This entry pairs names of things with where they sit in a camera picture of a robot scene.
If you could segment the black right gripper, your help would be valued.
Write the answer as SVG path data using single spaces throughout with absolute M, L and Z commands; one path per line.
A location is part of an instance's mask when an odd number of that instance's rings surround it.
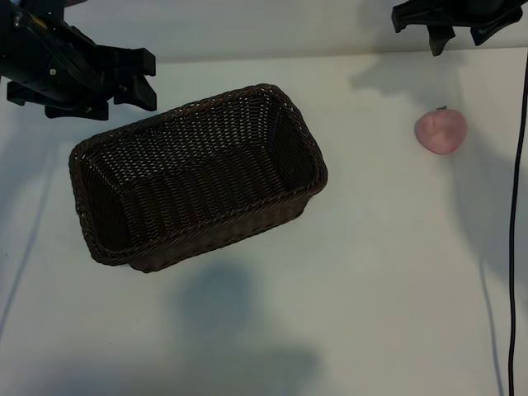
M 455 37 L 455 27 L 468 27 L 475 45 L 521 19 L 521 1 L 406 1 L 392 9 L 394 31 L 425 26 L 433 56 Z

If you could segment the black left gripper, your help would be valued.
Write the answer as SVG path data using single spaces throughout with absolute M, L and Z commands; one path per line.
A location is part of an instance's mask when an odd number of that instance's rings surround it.
M 145 48 L 97 45 L 65 22 L 65 9 L 74 4 L 1 3 L 1 75 L 9 81 L 7 99 L 18 106 L 41 105 L 49 118 L 107 120 L 112 97 L 115 105 L 156 111 L 157 94 L 145 77 L 156 75 L 156 57 Z

